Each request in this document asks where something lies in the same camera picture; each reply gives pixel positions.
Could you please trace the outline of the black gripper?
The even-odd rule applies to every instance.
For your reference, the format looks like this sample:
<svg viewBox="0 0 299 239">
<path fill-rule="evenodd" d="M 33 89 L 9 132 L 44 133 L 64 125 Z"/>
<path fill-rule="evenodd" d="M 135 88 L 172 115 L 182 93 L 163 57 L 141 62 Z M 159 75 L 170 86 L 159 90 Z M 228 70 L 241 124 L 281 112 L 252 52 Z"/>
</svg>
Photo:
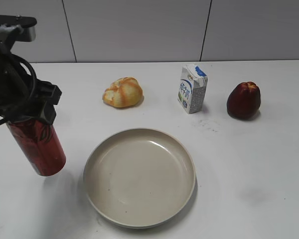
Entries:
<svg viewBox="0 0 299 239">
<path fill-rule="evenodd" d="M 57 85 L 39 80 L 26 60 L 0 52 L 0 117 L 30 117 L 53 124 L 61 95 Z"/>
</svg>

